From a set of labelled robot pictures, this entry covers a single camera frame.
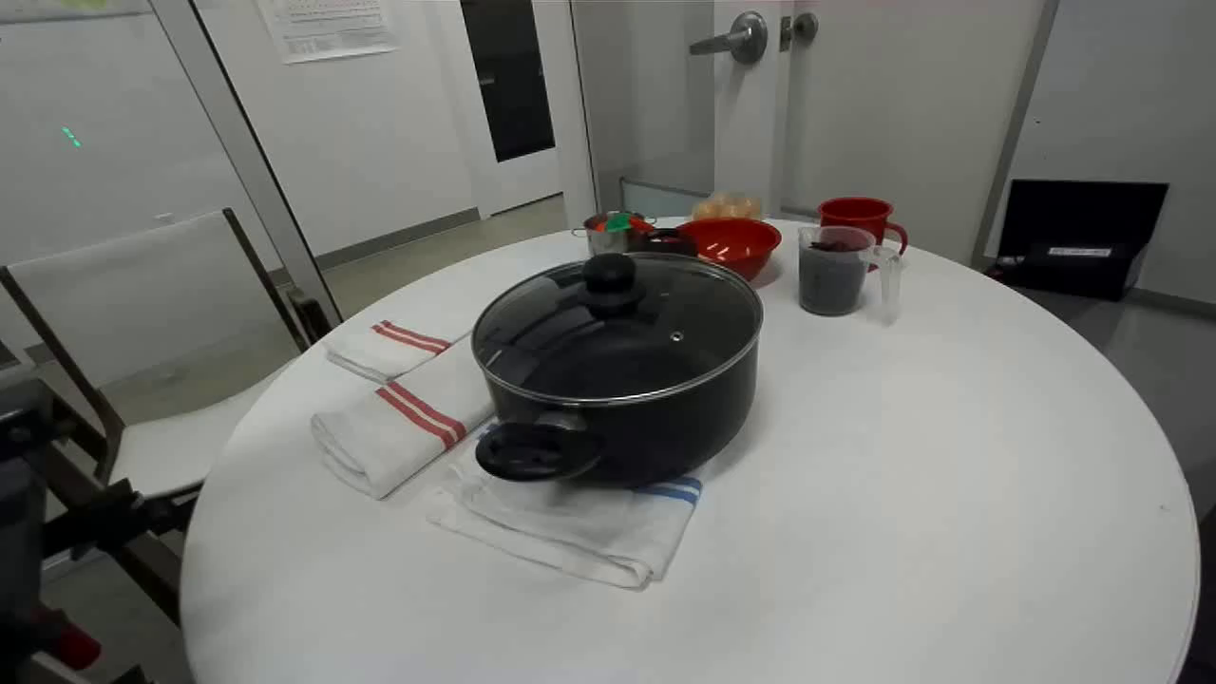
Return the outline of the glass lid with black knob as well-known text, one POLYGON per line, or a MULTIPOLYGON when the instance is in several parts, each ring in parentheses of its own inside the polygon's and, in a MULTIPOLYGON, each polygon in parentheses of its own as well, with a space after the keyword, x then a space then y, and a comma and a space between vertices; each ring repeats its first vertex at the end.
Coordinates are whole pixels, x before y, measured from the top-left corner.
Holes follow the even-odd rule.
POLYGON ((472 354, 493 387, 524 397, 653 397, 727 371, 755 344, 759 324, 755 289, 727 264, 598 253, 493 296, 472 354))

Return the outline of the black cooking pot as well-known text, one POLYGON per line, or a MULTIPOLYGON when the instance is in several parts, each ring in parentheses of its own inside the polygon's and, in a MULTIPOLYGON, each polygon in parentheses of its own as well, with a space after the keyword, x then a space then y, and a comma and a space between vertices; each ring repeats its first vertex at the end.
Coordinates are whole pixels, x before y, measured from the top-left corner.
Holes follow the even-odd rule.
POLYGON ((489 387, 493 427, 480 438, 482 470, 509 481, 651 486, 694 470, 722 453, 755 396, 755 344, 694 387, 614 403, 541 403, 489 387))

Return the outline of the blue striped towel under pot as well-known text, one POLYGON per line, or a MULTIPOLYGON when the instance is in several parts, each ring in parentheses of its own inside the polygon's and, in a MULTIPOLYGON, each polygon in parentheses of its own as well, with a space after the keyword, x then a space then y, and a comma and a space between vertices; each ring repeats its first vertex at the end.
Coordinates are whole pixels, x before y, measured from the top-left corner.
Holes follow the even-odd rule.
POLYGON ((700 473, 623 490, 504 481, 460 456, 432 481, 431 522, 532 567, 651 589, 670 574, 700 496, 700 473))

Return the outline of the red striped towel near pot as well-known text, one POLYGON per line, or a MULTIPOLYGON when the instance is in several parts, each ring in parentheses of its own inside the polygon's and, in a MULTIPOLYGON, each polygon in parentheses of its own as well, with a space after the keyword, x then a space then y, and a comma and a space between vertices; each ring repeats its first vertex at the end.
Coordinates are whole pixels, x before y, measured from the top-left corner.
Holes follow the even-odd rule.
POLYGON ((460 339, 442 356, 375 385, 367 396, 318 410, 310 438, 329 473, 386 496, 489 416, 489 392, 460 339))

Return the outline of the metal tin with colourful items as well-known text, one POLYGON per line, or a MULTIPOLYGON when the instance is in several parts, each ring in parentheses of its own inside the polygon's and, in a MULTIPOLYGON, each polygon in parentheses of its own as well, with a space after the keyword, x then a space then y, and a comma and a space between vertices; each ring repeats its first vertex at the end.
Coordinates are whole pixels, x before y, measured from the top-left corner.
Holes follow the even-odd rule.
POLYGON ((607 207, 584 221, 584 240, 591 253, 614 253, 638 248, 653 235, 642 211, 607 207))

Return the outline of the red plastic bowl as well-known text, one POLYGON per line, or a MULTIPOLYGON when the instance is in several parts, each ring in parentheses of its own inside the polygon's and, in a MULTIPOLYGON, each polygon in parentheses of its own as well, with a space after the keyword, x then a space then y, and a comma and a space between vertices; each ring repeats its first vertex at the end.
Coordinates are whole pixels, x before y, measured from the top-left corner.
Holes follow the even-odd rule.
POLYGON ((688 221, 679 235, 691 243, 694 257, 727 264, 742 277, 755 277, 783 243, 776 225, 747 215, 688 221))

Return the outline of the beige bread roll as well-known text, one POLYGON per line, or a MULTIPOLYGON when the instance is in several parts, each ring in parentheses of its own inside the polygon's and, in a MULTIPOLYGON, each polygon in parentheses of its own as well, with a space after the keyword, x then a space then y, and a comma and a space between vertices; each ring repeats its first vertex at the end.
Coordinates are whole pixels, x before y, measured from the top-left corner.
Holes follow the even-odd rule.
POLYGON ((762 207, 752 195, 709 195, 691 207, 691 221, 759 221, 762 207))

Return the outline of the red striped towel far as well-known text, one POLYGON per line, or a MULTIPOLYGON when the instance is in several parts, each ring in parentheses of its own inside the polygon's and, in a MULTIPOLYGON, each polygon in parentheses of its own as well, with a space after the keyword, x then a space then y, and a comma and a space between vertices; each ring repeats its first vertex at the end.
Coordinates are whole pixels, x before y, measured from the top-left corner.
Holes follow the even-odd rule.
POLYGON ((398 327, 394 319, 374 319, 367 327, 342 332, 327 340, 327 356, 365 381, 404 377, 446 348, 448 339, 398 327))

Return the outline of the grey translucent cup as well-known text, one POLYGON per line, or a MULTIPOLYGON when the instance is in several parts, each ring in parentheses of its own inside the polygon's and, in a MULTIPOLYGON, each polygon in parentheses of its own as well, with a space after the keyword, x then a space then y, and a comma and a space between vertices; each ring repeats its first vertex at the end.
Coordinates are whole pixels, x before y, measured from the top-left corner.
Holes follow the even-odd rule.
POLYGON ((805 228, 799 243, 799 305, 813 315, 851 315, 871 262, 871 232, 846 225, 805 228))

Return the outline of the red mug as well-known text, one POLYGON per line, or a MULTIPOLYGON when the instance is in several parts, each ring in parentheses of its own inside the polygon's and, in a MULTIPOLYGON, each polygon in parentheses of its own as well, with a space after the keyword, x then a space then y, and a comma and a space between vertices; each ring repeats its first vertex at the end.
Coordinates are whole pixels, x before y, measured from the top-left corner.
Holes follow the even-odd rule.
POLYGON ((823 248, 880 248, 907 249, 907 232, 893 221, 893 205, 880 197, 827 197, 822 205, 822 243, 823 248))

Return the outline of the round silver door lock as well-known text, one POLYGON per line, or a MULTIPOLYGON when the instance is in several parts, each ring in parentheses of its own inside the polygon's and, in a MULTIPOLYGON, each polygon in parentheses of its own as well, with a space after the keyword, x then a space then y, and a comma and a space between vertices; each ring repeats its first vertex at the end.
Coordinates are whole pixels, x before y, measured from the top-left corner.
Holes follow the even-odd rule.
POLYGON ((778 28, 778 48, 789 54, 789 48, 805 48, 813 39, 818 39, 822 21, 813 10, 793 10, 783 17, 778 28))

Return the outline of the black box on floor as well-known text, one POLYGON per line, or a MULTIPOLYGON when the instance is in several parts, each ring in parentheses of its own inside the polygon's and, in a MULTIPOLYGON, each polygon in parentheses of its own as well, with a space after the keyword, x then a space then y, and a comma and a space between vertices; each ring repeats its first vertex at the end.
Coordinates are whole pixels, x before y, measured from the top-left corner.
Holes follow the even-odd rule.
POLYGON ((1165 200, 1165 183, 1013 178, 999 253, 1002 285, 1122 300, 1165 200))

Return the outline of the white chair with dark frame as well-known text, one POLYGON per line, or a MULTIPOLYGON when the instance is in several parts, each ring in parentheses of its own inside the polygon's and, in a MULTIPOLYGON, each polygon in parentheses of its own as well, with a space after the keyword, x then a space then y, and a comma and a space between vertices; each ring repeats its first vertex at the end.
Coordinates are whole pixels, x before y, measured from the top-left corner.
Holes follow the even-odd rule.
POLYGON ((95 541, 177 619, 195 500, 235 422, 310 339, 232 207, 4 264, 4 289, 100 416, 100 466, 64 458, 61 534, 95 541))

